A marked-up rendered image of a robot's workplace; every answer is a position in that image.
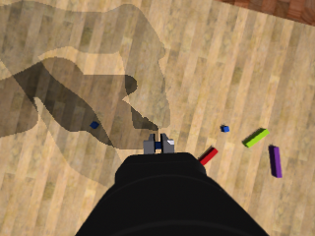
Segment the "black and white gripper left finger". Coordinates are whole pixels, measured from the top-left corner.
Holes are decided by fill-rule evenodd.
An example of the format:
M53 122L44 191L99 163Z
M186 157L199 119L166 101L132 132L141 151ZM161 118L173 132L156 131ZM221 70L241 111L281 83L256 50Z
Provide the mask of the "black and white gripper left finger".
M156 137L155 134L150 134L149 139L143 141L144 154L156 153Z

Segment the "red rod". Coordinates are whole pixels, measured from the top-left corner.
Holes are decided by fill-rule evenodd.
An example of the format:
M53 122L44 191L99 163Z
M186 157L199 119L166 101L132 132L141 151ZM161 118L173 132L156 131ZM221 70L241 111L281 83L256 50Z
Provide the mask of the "red rod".
M209 149L200 159L199 161L205 165L208 161L210 161L216 154L218 153L218 151L212 147L211 149Z

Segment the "small blue block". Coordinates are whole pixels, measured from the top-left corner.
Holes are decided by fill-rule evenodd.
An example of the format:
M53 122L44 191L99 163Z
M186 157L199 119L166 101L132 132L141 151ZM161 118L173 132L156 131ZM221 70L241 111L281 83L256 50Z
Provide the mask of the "small blue block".
M90 126L91 126L93 129L96 129L96 128L99 126L99 124L98 124L96 121L93 121L93 122L90 124Z
M229 132L229 127L228 126L223 126L221 127L222 132Z

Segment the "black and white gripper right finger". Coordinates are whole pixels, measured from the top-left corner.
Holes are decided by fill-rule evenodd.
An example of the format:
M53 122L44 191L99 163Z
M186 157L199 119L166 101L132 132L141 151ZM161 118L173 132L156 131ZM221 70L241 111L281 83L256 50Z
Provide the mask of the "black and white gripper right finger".
M160 133L160 147L161 152L174 152L174 139L169 139L165 133Z

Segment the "purple rod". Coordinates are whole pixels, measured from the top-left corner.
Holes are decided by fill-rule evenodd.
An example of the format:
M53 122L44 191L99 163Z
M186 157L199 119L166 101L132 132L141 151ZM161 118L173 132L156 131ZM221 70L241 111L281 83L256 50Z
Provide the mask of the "purple rod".
M280 148L275 147L275 146L271 146L271 147L269 147L269 151L270 151L272 176L274 176L276 178L283 178L282 167L281 167L281 158L280 158Z

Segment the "lime green rod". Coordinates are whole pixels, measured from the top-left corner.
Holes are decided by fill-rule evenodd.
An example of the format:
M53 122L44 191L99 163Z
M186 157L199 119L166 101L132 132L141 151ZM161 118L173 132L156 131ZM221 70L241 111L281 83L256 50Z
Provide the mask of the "lime green rod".
M253 145L255 145L257 142L259 142L268 134L269 134L269 131L267 129L262 128L258 132L256 132L254 135L252 135L250 138L248 138L246 141L244 141L243 144L245 147L251 148Z

